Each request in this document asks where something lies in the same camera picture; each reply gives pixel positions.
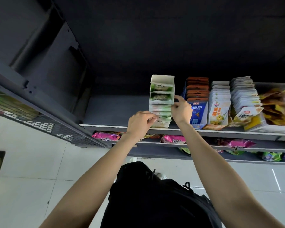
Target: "black clothing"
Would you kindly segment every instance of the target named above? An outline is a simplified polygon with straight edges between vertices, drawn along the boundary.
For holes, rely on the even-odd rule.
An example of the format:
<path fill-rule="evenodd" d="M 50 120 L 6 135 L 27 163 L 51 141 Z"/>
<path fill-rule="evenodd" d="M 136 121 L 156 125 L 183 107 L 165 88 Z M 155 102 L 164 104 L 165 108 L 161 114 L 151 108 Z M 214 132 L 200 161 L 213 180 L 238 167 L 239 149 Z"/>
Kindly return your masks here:
<path fill-rule="evenodd" d="M 185 187 L 172 179 L 160 180 L 143 162 L 125 164 L 110 189 L 101 228 L 221 228 L 210 200 L 195 194 L 189 182 Z"/>

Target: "person's left hand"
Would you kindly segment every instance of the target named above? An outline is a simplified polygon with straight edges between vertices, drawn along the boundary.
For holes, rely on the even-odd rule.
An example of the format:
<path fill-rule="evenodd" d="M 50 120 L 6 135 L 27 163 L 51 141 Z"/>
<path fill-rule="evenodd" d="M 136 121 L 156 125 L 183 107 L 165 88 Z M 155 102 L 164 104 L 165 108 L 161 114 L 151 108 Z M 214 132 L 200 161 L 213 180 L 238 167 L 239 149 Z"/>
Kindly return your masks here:
<path fill-rule="evenodd" d="M 139 111 L 129 119 L 126 134 L 140 140 L 156 120 L 157 116 L 155 114 L 149 111 Z"/>

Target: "shoe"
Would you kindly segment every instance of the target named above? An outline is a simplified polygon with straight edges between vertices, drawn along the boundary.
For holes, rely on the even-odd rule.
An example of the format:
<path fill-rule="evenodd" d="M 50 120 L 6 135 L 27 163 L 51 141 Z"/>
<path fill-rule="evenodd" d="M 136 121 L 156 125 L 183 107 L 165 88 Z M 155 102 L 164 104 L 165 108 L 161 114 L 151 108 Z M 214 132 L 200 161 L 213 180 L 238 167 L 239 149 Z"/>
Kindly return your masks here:
<path fill-rule="evenodd" d="M 159 177 L 160 180 L 167 179 L 167 176 L 165 174 L 163 174 L 163 173 L 158 173 L 156 176 Z"/>
<path fill-rule="evenodd" d="M 132 157 L 132 158 L 130 159 L 129 163 L 130 163 L 130 162 L 137 162 L 137 161 L 138 161 L 137 157 Z"/>

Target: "pink snack package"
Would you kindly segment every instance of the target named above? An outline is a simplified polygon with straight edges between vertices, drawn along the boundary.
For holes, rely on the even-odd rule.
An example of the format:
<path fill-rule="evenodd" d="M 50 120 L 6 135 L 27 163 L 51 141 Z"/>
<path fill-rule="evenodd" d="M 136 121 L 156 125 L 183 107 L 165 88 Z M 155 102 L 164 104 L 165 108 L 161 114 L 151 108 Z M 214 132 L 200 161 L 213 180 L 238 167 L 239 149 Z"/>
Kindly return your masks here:
<path fill-rule="evenodd" d="M 92 135 L 92 138 L 99 138 L 103 141 L 118 141 L 120 135 L 115 133 L 96 132 Z"/>
<path fill-rule="evenodd" d="M 162 143 L 185 144 L 185 137 L 182 135 L 165 135 L 160 139 Z"/>
<path fill-rule="evenodd" d="M 234 140 L 222 139 L 219 142 L 219 145 L 221 146 L 228 146 L 234 148 L 249 148 L 254 146 L 255 144 L 256 143 L 254 143 L 253 141 L 246 139 L 234 139 Z"/>

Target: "person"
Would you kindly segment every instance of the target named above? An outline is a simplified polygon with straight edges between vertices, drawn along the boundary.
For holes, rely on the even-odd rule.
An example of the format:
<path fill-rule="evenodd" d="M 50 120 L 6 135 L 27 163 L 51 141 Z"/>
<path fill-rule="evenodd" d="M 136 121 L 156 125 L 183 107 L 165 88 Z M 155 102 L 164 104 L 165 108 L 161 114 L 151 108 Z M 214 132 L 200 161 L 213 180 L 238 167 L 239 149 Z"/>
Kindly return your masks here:
<path fill-rule="evenodd" d="M 140 111 L 127 132 L 63 196 L 40 228 L 89 227 L 110 190 L 101 227 L 222 227 L 281 228 L 252 195 L 233 168 L 189 124 L 192 109 L 181 96 L 172 117 L 190 150 L 201 182 L 210 198 L 195 194 L 186 183 L 160 180 L 143 162 L 122 166 L 130 149 L 156 121 Z"/>

